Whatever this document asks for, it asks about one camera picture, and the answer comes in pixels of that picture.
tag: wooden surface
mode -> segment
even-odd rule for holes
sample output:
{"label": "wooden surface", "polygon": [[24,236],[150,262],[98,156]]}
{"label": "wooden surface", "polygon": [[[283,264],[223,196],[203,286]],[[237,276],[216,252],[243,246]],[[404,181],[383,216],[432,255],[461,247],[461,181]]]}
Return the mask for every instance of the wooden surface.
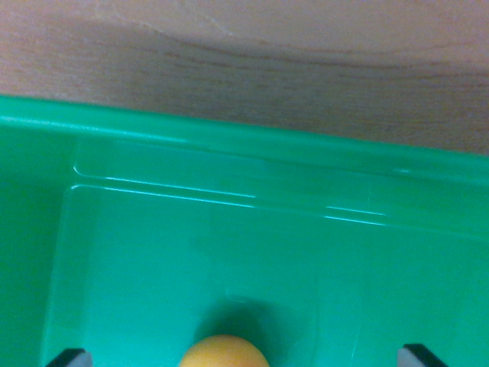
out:
{"label": "wooden surface", "polygon": [[489,154],[489,2],[6,0],[0,93]]}

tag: black object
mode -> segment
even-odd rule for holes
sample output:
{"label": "black object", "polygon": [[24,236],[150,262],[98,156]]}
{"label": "black object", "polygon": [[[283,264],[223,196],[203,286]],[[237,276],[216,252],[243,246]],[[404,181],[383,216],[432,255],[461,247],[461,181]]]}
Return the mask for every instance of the black object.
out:
{"label": "black object", "polygon": [[46,367],[67,367],[77,356],[84,353],[85,350],[78,349],[65,349],[53,359]]}
{"label": "black object", "polygon": [[448,367],[423,344],[406,344],[404,346],[426,367]]}

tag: orange ball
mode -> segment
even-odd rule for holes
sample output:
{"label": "orange ball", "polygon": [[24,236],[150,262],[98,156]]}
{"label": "orange ball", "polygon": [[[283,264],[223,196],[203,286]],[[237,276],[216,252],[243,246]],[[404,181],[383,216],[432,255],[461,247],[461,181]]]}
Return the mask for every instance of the orange ball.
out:
{"label": "orange ball", "polygon": [[179,367],[270,367],[261,352],[237,336],[216,335],[190,348]]}

